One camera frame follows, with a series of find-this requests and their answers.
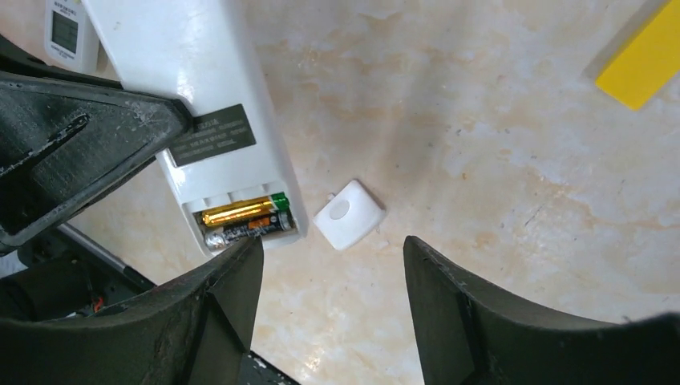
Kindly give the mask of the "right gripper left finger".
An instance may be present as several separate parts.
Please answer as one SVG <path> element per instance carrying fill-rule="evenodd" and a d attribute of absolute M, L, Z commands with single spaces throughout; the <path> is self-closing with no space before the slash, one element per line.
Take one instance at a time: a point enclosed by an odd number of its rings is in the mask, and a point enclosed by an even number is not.
<path fill-rule="evenodd" d="M 243 239 L 203 265 L 97 314 L 3 319 L 4 384 L 235 384 L 253 339 L 263 244 Z"/>

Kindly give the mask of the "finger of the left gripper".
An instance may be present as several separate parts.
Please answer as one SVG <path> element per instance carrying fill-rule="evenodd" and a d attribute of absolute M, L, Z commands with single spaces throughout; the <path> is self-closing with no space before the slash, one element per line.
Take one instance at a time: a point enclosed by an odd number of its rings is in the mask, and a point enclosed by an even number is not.
<path fill-rule="evenodd" d="M 52 67 L 1 41 L 1 252 L 101 200 L 192 130 L 177 99 Z"/>

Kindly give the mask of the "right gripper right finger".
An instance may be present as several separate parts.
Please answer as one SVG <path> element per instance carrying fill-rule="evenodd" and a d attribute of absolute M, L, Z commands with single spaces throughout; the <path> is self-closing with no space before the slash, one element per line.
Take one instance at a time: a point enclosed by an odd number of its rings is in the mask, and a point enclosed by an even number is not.
<path fill-rule="evenodd" d="M 409 236 L 403 262 L 427 384 L 676 384 L 679 316 L 615 324 L 531 302 Z"/>

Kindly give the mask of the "dark small battery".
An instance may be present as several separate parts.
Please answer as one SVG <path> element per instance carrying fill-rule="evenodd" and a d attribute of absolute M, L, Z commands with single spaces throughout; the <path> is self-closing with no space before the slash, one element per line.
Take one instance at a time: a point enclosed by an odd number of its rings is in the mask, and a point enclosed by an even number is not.
<path fill-rule="evenodd" d="M 204 235 L 204 243 L 212 250 L 225 249 L 246 237 L 261 237 L 270 233 L 286 232 L 295 227 L 289 210 L 277 211 L 251 219 L 219 226 Z"/>

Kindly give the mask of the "gold battery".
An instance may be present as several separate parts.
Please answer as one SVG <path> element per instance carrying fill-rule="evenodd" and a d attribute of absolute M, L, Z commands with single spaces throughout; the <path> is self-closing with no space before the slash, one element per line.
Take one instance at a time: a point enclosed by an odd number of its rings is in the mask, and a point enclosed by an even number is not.
<path fill-rule="evenodd" d="M 265 197 L 237 201 L 230 205 L 207 209 L 202 212 L 200 218 L 204 225 L 217 227 L 277 211 L 286 211 L 288 208 L 289 199 L 283 192 L 279 192 Z"/>

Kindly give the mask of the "white remote control back up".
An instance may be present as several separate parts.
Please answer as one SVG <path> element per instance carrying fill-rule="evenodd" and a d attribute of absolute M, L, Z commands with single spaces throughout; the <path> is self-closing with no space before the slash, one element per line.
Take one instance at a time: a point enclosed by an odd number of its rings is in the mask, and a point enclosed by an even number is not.
<path fill-rule="evenodd" d="M 209 209 L 284 195 L 291 229 L 271 249 L 302 239 L 309 221 L 239 1 L 87 1 L 87 14 L 123 88 L 178 99 L 192 130 L 156 159 L 204 253 Z"/>

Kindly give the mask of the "white battery cover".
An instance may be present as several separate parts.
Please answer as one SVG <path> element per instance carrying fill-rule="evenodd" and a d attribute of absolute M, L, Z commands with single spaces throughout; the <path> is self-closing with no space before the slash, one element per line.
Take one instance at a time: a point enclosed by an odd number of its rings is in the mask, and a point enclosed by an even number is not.
<path fill-rule="evenodd" d="M 352 180 L 314 216 L 314 224 L 331 246 L 341 251 L 378 227 L 386 214 L 368 190 Z"/>

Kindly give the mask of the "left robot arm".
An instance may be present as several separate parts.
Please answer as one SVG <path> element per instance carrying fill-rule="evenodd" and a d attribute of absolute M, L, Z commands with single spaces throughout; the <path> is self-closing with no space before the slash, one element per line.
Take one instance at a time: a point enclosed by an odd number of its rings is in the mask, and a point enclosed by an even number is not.
<path fill-rule="evenodd" d="M 176 99 L 52 67 L 1 41 L 1 315 L 43 321 L 92 315 L 152 282 L 70 219 L 189 132 Z"/>

